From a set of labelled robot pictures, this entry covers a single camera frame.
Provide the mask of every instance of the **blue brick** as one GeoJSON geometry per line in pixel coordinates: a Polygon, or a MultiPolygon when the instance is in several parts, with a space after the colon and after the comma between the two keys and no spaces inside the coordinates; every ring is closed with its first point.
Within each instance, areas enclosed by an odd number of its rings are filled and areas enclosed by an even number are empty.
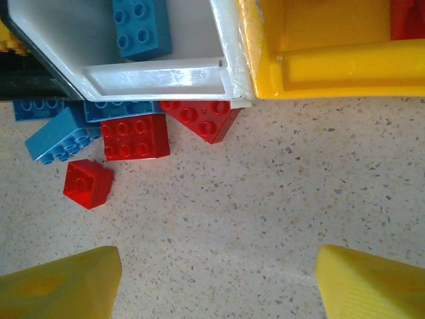
{"type": "Polygon", "coordinates": [[[66,107],[63,101],[14,101],[16,121],[43,120],[53,118],[66,107]]]}
{"type": "Polygon", "coordinates": [[[130,116],[164,114],[159,102],[84,102],[87,122],[101,122],[130,116]]]}
{"type": "Polygon", "coordinates": [[[81,106],[69,106],[31,136],[25,145],[33,161],[67,161],[101,136],[100,123],[86,123],[81,106]]]}
{"type": "Polygon", "coordinates": [[[172,53],[166,0],[113,0],[113,6],[123,58],[147,61],[172,53]]]}

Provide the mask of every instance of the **speckled terrazzo floor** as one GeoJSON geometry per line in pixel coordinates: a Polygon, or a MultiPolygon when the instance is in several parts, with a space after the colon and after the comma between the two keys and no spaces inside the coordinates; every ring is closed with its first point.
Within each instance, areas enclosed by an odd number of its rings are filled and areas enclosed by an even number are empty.
{"type": "MultiPolygon", "coordinates": [[[[0,107],[0,274],[116,245],[114,318],[325,317],[318,246],[425,266],[425,100],[259,102],[210,146],[173,119],[171,156],[105,163],[106,205],[63,197],[0,107]]],[[[104,161],[102,141],[76,159],[104,161]]]]}

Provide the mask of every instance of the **blue lego brick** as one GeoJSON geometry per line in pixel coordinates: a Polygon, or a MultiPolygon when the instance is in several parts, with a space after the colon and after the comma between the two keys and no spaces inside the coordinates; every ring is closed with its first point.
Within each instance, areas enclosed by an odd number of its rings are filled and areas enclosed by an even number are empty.
{"type": "Polygon", "coordinates": [[[171,54],[166,0],[113,0],[121,56],[147,61],[171,54]]]}
{"type": "Polygon", "coordinates": [[[17,122],[53,118],[65,107],[66,104],[63,101],[13,101],[17,122]]]}
{"type": "Polygon", "coordinates": [[[101,122],[130,116],[164,114],[159,102],[84,102],[87,122],[101,122]]]}
{"type": "Polygon", "coordinates": [[[69,106],[31,136],[25,145],[33,161],[67,161],[101,136],[100,123],[86,123],[81,106],[69,106]]]}

